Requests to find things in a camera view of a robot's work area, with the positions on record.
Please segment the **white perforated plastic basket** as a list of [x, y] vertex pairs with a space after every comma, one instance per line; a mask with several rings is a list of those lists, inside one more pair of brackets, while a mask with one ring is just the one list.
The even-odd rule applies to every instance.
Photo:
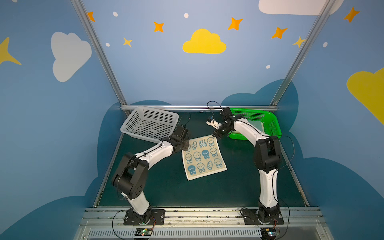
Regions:
[[120, 130], [132, 138], [159, 143], [173, 133], [178, 120], [179, 115], [176, 113], [137, 107], [124, 121]]

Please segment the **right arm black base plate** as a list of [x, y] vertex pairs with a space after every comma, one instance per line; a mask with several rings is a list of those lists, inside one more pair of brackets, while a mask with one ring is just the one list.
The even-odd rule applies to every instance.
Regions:
[[285, 223], [281, 212], [276, 215], [267, 215], [259, 209], [241, 208], [240, 214], [245, 225], [283, 225]]

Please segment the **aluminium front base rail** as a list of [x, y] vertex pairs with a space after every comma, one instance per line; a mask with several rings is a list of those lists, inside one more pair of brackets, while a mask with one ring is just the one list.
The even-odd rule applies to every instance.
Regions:
[[[241, 208], [164, 209], [162, 226], [124, 226], [125, 208], [86, 209], [76, 240], [261, 240], [261, 228], [273, 228], [276, 240], [332, 240], [322, 212], [314, 207], [282, 208], [283, 225], [245, 225]], [[135, 237], [135, 229], [153, 229], [150, 237]]]

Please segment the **left green circuit board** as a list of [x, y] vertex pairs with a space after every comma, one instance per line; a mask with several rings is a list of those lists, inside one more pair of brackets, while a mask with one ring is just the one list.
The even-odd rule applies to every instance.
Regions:
[[135, 237], [150, 237], [153, 229], [135, 229]]

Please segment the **pale yellow towel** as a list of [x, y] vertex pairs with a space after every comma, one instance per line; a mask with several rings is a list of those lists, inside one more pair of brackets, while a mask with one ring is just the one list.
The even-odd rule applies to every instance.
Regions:
[[265, 133], [264, 124], [260, 121], [249, 121], [249, 123], [254, 126], [256, 129], [258, 129], [259, 132]]

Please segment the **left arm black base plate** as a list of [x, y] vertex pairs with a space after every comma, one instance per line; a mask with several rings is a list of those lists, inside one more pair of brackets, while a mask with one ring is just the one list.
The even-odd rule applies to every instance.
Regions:
[[124, 226], [162, 226], [165, 220], [164, 209], [148, 209], [144, 215], [137, 214], [134, 210], [128, 210], [124, 219]]

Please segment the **teal patterned towel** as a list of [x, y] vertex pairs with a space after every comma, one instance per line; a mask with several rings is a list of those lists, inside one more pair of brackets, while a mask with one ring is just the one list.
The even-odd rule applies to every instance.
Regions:
[[188, 181], [227, 170], [217, 138], [212, 135], [191, 139], [182, 157]]

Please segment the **aluminium frame post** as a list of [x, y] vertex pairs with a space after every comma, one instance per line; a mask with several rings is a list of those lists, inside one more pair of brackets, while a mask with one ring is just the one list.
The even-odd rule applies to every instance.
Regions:
[[294, 76], [296, 75], [304, 59], [306, 58], [308, 52], [310, 51], [313, 43], [317, 39], [319, 33], [321, 32], [322, 28], [324, 27], [328, 18], [330, 17], [331, 10], [335, 5], [335, 3], [336, 3], [335, 0], [325, 1], [324, 6], [320, 10], [319, 15], [317, 16], [313, 26], [311, 27], [307, 35], [307, 39], [305, 40], [304, 44], [300, 47], [300, 50], [297, 56], [295, 57], [295, 60], [293, 61], [287, 75], [285, 76], [277, 92], [275, 93], [270, 105], [265, 108], [266, 111], [275, 112], [278, 110], [278, 104], [280, 100], [282, 99], [283, 95], [287, 91]]
[[80, 0], [71, 0], [71, 3], [92, 43], [92, 46], [100, 60], [100, 63], [109, 79], [109, 82], [120, 102], [121, 110], [128, 116], [130, 114], [129, 110], [123, 110], [122, 107], [127, 104], [122, 89], [118, 83], [118, 80], [111, 68], [111, 65], [107, 59], [107, 56], [103, 50], [103, 47], [100, 43], [100, 40], [95, 32], [95, 29], [92, 25], [92, 21], [90, 20], [88, 13], [86, 12], [86, 8], [83, 4], [83, 1]]

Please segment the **right green circuit board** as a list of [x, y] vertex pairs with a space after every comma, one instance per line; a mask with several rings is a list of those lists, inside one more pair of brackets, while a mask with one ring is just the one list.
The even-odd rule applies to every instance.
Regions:
[[260, 232], [262, 240], [275, 240], [279, 235], [276, 229], [273, 228], [261, 228]]

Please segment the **left aluminium frame post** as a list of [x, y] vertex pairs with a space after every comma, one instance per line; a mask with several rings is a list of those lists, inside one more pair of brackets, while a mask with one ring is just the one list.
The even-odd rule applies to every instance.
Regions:
[[100, 63], [109, 79], [109, 82], [120, 102], [121, 110], [128, 116], [130, 114], [129, 110], [123, 110], [122, 107], [127, 104], [122, 89], [118, 83], [118, 80], [111, 68], [111, 65], [107, 59], [107, 56], [103, 50], [103, 47], [100, 43], [100, 40], [95, 32], [95, 29], [92, 25], [92, 21], [90, 20], [88, 13], [86, 12], [86, 8], [83, 4], [83, 1], [80, 0], [71, 0], [71, 3], [92, 43], [92, 46], [100, 60]]

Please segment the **green perforated plastic basket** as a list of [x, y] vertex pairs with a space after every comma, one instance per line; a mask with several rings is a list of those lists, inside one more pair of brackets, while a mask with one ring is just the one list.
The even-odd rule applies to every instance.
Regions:
[[241, 114], [249, 121], [260, 121], [264, 124], [264, 135], [277, 136], [279, 139], [282, 136], [281, 128], [277, 117], [268, 111], [231, 108], [234, 115]]

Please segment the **right aluminium frame post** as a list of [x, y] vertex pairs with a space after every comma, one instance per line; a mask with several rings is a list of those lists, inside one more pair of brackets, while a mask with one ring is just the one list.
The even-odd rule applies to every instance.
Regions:
[[300, 47], [300, 50], [297, 56], [295, 57], [295, 60], [293, 61], [287, 75], [285, 76], [277, 92], [275, 93], [270, 105], [265, 108], [266, 111], [275, 112], [278, 110], [278, 104], [280, 100], [282, 99], [283, 95], [287, 91], [294, 76], [296, 75], [304, 59], [306, 58], [308, 52], [310, 51], [313, 43], [317, 39], [319, 33], [321, 32], [322, 28], [324, 27], [328, 18], [330, 17], [331, 10], [335, 5], [335, 3], [336, 3], [335, 0], [325, 1], [324, 6], [320, 10], [319, 15], [317, 16], [313, 26], [311, 27], [307, 35], [307, 39], [305, 40], [304, 44]]

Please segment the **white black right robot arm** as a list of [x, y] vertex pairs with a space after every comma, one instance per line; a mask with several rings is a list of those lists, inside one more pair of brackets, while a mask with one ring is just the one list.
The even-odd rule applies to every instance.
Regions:
[[259, 171], [261, 185], [257, 212], [259, 222], [265, 225], [283, 224], [277, 197], [277, 176], [283, 158], [280, 139], [277, 136], [262, 133], [242, 115], [234, 115], [230, 108], [221, 109], [220, 115], [223, 123], [217, 122], [214, 117], [206, 121], [207, 125], [215, 128], [214, 137], [220, 139], [235, 131], [245, 136], [255, 147], [253, 160]]

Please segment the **aluminium back frame rail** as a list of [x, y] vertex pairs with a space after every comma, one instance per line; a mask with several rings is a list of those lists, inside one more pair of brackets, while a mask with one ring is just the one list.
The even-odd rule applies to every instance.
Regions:
[[[176, 112], [205, 112], [205, 111], [220, 111], [222, 108], [227, 106], [218, 106], [218, 105], [186, 105], [186, 106], [177, 106], [177, 105], [121, 105], [121, 110], [123, 111], [132, 111], [138, 107], [148, 107], [153, 109], [160, 109], [163, 111], [176, 111]], [[229, 106], [229, 108], [239, 108], [239, 109], [252, 109], [252, 110], [261, 110], [275, 112], [278, 110], [277, 106]]]

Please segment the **green circuit board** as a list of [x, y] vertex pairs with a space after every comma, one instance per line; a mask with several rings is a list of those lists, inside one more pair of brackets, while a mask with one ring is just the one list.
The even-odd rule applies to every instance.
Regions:
[[262, 240], [275, 240], [279, 235], [276, 229], [273, 228], [261, 228], [260, 232]]
[[135, 237], [150, 237], [153, 229], [135, 229]]

